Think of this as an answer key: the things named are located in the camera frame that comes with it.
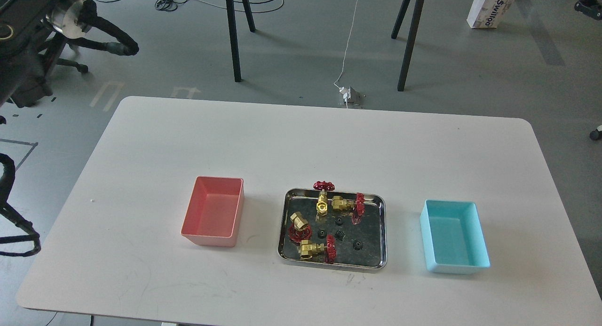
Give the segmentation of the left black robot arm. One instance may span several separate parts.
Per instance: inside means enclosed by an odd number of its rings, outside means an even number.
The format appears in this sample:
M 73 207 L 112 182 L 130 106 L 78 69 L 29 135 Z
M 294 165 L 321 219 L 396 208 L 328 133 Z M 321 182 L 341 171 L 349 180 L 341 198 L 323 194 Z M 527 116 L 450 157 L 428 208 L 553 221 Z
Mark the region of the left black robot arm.
M 1 103 L 33 106 L 51 96 L 55 66 L 88 67 L 61 57 L 65 46 L 134 56 L 138 44 L 97 13 L 94 0 L 1 0 Z

